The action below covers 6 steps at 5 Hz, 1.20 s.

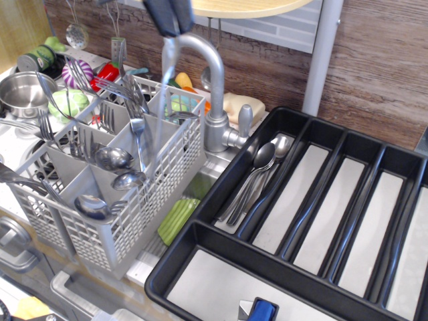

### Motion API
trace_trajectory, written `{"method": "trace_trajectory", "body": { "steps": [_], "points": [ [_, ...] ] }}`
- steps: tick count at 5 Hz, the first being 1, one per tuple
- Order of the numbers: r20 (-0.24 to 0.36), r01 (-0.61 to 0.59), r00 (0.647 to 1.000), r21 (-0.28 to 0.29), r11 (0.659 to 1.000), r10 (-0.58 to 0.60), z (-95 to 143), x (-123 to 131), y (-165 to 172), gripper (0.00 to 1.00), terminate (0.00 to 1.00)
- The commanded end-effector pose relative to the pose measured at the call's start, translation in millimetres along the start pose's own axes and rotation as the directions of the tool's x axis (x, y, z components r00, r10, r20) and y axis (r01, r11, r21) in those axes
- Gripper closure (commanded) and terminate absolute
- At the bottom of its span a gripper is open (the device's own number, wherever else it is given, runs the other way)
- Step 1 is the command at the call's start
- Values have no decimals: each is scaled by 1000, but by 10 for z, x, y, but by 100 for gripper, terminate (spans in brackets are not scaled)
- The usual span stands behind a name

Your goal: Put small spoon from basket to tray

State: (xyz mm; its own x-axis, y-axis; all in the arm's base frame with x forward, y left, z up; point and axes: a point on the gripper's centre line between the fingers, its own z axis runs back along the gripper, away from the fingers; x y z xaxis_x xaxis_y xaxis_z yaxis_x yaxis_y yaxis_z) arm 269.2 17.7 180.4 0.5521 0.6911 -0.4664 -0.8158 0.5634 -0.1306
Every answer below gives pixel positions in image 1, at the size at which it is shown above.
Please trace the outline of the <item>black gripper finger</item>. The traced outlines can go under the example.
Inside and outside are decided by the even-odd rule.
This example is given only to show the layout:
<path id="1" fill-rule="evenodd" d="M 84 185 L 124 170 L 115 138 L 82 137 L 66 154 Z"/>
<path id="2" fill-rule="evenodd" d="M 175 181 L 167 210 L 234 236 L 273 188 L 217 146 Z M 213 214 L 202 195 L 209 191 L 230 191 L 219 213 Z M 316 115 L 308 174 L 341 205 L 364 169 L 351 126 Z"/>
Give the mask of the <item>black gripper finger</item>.
<path id="1" fill-rule="evenodd" d="M 144 0 L 144 6 L 163 37 L 179 36 L 179 25 L 172 1 Z"/>
<path id="2" fill-rule="evenodd" d="M 191 0 L 171 0 L 170 3 L 178 23 L 179 34 L 190 32 L 195 23 Z"/>

